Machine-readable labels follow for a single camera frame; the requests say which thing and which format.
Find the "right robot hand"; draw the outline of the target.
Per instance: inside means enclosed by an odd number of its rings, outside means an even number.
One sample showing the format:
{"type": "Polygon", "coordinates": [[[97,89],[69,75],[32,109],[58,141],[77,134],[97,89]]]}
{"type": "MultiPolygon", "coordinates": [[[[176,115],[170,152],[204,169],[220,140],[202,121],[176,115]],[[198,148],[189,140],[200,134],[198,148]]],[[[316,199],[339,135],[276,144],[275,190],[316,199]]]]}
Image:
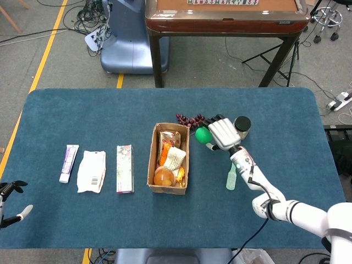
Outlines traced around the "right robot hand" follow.
{"type": "Polygon", "coordinates": [[[205,145],[212,151],[229,151],[231,148],[240,145],[241,138],[232,122],[225,116],[218,114],[202,122],[212,139],[205,145]]]}

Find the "green ball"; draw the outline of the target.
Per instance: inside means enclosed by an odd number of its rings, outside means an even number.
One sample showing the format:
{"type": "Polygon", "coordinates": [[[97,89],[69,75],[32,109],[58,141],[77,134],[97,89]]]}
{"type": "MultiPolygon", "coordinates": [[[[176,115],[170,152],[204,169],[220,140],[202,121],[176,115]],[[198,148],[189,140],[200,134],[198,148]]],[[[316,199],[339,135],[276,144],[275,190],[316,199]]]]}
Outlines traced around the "green ball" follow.
{"type": "Polygon", "coordinates": [[[210,143],[213,139],[211,132],[205,126],[196,129],[195,138],[203,145],[210,143]]]}

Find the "orange jelly cup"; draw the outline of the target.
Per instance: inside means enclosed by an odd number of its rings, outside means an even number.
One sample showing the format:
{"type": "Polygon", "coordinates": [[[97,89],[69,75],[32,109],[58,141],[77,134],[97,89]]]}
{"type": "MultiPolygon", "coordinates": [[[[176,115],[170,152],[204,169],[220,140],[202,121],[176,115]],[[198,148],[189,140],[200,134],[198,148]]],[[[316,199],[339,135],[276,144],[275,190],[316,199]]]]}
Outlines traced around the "orange jelly cup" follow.
{"type": "Polygon", "coordinates": [[[173,172],[164,166],[155,170],[153,181],[155,185],[160,186],[173,186],[175,184],[173,172]]]}

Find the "glass jar black lid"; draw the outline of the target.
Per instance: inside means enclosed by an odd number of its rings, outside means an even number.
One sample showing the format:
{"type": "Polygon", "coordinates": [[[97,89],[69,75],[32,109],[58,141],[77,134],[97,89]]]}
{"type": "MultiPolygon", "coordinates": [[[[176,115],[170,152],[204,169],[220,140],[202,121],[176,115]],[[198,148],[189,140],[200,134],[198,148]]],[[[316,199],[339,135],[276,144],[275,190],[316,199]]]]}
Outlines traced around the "glass jar black lid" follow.
{"type": "Polygon", "coordinates": [[[244,140],[251,128],[251,120],[247,116],[239,116],[235,119],[233,125],[241,140],[244,140]]]}

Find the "mint green brush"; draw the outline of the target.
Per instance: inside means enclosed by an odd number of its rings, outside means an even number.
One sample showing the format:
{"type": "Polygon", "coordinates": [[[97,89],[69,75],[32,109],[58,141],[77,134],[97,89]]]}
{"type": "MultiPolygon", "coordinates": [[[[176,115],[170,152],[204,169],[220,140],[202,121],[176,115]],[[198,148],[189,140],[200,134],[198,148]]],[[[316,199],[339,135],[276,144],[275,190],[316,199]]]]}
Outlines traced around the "mint green brush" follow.
{"type": "Polygon", "coordinates": [[[237,168],[232,163],[231,168],[230,168],[228,175],[227,175],[227,181],[226,181],[225,187],[228,190],[233,191],[235,189],[236,180],[237,180],[237,168]]]}

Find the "red white snack packet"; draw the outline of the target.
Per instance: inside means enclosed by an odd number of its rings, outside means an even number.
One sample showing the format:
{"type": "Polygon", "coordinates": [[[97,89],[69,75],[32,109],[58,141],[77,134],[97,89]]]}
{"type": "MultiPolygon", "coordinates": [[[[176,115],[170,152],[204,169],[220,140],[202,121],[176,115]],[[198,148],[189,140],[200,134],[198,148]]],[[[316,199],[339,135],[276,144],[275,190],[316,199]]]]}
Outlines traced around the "red white snack packet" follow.
{"type": "Polygon", "coordinates": [[[180,147],[181,134],[178,131],[160,131],[159,132],[159,149],[163,149],[165,143],[170,144],[173,147],[180,147]]]}

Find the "purple white toothpaste tube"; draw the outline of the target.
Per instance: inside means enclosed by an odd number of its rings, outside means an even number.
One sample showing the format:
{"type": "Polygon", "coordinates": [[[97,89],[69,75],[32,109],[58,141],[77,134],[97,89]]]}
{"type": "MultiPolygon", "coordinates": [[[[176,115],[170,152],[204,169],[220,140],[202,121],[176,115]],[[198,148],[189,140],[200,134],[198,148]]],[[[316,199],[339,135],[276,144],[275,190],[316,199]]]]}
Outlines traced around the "purple white toothpaste tube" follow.
{"type": "Polygon", "coordinates": [[[78,149],[79,145],[67,145],[63,166],[59,177],[60,183],[66,184],[69,182],[78,149]]]}

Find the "white plastic pouch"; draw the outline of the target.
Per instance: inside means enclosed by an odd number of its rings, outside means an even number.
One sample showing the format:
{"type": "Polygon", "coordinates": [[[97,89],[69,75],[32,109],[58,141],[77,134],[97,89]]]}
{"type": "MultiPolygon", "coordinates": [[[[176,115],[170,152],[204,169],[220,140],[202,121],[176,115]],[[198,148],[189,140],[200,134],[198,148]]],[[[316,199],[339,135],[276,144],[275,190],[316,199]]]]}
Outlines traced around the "white plastic pouch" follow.
{"type": "Polygon", "coordinates": [[[80,162],[77,187],[78,193],[91,191],[100,193],[106,175],[106,152],[84,151],[80,162]]]}

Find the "floral white carton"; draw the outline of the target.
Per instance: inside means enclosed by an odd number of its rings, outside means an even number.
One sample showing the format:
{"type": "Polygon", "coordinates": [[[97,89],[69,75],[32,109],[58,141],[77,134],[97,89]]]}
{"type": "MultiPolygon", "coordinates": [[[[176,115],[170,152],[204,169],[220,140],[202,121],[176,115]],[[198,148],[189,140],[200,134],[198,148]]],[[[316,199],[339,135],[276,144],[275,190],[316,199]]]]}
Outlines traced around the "floral white carton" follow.
{"type": "Polygon", "coordinates": [[[133,146],[124,145],[117,146],[117,193],[133,193],[134,192],[134,160],[133,146]]]}

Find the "brown mahjong table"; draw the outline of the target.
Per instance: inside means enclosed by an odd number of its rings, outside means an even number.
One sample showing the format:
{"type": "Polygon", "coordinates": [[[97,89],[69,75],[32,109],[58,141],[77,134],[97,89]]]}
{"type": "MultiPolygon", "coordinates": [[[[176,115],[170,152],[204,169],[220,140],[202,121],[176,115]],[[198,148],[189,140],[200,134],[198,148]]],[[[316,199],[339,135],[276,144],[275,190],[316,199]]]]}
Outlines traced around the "brown mahjong table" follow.
{"type": "Polygon", "coordinates": [[[145,0],[155,87],[164,87],[162,37],[276,37],[295,42],[310,18],[305,0],[259,0],[258,5],[193,5],[187,4],[187,0],[145,0]]]}

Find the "black case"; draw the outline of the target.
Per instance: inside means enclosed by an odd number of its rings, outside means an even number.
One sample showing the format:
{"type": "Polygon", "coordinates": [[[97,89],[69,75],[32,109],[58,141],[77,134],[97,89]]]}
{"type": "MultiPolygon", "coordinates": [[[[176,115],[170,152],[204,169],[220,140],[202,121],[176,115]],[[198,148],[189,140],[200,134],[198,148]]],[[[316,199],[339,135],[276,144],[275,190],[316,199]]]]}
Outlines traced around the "black case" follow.
{"type": "Polygon", "coordinates": [[[352,125],[324,125],[338,174],[352,175],[352,125]]]}

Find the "white power strip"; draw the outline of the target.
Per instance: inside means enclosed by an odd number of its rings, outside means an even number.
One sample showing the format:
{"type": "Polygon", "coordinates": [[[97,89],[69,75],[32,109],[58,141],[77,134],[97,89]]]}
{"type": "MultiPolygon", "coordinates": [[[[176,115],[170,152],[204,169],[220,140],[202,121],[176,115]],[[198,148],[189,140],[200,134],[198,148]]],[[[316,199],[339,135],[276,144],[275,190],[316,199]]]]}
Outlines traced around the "white power strip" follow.
{"type": "Polygon", "coordinates": [[[342,92],[340,93],[335,100],[331,101],[327,108],[330,111],[338,111],[344,106],[346,106],[349,102],[352,102],[352,92],[342,92]]]}

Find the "blue grey robot chassis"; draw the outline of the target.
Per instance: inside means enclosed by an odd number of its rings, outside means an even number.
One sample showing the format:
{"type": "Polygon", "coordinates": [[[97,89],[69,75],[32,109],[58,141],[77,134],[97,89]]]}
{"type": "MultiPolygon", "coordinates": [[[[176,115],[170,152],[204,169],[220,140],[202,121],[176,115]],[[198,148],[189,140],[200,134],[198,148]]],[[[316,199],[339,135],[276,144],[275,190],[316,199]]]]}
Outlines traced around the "blue grey robot chassis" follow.
{"type": "Polygon", "coordinates": [[[114,264],[227,264],[231,249],[118,249],[114,264]]]}

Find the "chrome stool with casters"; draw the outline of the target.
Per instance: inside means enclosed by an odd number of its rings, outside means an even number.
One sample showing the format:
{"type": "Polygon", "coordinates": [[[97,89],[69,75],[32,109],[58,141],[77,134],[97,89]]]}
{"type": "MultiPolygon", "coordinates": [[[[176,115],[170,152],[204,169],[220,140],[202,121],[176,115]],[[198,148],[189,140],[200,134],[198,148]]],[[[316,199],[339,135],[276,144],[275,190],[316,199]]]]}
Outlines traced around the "chrome stool with casters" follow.
{"type": "Polygon", "coordinates": [[[335,31],[331,34],[331,41],[336,41],[339,39],[340,25],[343,21],[343,16],[340,11],[337,10],[338,5],[349,5],[349,0],[329,0],[329,3],[333,2],[332,5],[325,7],[320,7],[322,0],[317,0],[317,3],[311,11],[311,23],[316,23],[316,25],[321,25],[319,33],[314,37],[313,42],[318,44],[321,42],[321,34],[327,28],[335,28],[335,31]]]}

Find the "wooden chair leg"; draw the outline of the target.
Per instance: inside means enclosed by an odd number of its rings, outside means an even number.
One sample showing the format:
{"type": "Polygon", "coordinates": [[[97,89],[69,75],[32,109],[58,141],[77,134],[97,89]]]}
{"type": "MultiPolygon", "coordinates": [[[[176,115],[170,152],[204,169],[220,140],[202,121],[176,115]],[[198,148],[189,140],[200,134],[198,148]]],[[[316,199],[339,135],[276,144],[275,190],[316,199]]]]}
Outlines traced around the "wooden chair leg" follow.
{"type": "MultiPolygon", "coordinates": [[[[30,9],[30,6],[25,2],[25,0],[17,0],[20,5],[22,5],[26,9],[30,9]]],[[[10,23],[10,25],[16,30],[17,33],[22,33],[20,27],[17,25],[15,20],[8,14],[8,12],[0,5],[0,13],[4,15],[6,20],[10,23]]]]}

